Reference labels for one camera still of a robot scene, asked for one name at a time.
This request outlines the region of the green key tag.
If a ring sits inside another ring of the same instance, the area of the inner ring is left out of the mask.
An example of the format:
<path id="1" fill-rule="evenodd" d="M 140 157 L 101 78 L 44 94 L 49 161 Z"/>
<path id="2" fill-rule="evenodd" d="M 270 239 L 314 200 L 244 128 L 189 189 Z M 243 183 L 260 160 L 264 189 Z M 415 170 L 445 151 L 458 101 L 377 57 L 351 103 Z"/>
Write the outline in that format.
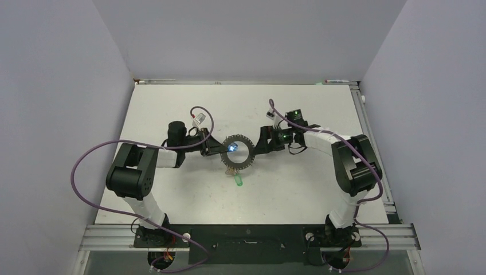
<path id="1" fill-rule="evenodd" d="M 234 181 L 237 186 L 241 187 L 243 185 L 242 177 L 240 174 L 234 174 Z"/>

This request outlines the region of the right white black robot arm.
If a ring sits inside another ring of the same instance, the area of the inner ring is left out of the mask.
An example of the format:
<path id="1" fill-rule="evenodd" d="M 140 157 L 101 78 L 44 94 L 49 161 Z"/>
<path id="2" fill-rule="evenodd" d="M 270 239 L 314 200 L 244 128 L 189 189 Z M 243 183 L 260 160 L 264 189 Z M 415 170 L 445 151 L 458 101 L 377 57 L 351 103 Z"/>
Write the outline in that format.
<path id="1" fill-rule="evenodd" d="M 326 216 L 324 226 L 313 233 L 312 241 L 328 247 L 343 247 L 359 241 L 356 227 L 357 210 L 366 195 L 382 178 L 382 170 L 366 135 L 339 135 L 303 119 L 300 109 L 284 117 L 269 109 L 267 118 L 273 125 L 262 126 L 255 155 L 281 151 L 292 143 L 303 149 L 314 149 L 332 157 L 340 203 Z"/>

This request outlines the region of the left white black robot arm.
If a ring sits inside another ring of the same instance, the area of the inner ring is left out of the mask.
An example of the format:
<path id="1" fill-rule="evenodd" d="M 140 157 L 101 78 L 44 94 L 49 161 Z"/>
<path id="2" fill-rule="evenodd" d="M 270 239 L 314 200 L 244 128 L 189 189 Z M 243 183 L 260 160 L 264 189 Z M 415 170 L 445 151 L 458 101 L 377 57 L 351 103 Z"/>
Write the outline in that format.
<path id="1" fill-rule="evenodd" d="M 195 135 L 187 132 L 184 122 L 169 123 L 164 143 L 168 150 L 122 143 L 107 174 L 107 189 L 123 198 L 135 214 L 145 218 L 139 223 L 137 236 L 155 246 L 166 246 L 175 239 L 167 214 L 151 193 L 156 169 L 179 168 L 189 152 L 211 156 L 228 150 L 209 135 L 207 128 L 197 129 Z"/>

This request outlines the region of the round metal keyring disc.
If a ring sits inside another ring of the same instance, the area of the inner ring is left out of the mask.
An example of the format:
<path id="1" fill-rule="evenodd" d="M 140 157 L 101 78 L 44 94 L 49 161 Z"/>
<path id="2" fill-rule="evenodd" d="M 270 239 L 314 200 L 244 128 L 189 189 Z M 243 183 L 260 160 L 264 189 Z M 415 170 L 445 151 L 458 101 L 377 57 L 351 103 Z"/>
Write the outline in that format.
<path id="1" fill-rule="evenodd" d="M 228 146 L 230 143 L 238 144 L 238 151 L 220 154 L 223 164 L 236 171 L 250 167 L 255 159 L 255 155 L 252 154 L 253 142 L 244 135 L 235 134 L 227 136 L 222 144 Z"/>

